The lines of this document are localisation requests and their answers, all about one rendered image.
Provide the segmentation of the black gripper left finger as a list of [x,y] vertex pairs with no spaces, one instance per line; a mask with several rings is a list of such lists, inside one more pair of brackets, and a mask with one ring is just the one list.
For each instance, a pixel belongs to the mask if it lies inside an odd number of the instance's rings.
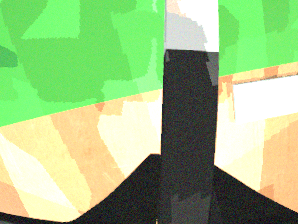
[[49,221],[0,212],[0,224],[157,224],[161,155],[149,155],[100,204],[76,220]]

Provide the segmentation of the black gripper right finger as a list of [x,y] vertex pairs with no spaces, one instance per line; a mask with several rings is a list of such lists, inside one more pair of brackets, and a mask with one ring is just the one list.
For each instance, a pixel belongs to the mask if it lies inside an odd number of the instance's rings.
[[298,224],[298,212],[214,165],[208,224]]

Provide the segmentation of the green putting mat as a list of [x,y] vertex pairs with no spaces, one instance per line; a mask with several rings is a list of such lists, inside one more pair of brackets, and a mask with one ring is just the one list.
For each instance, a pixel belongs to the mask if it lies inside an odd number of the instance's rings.
[[[164,88],[165,0],[0,0],[0,127]],[[218,73],[298,63],[298,0],[218,0]]]

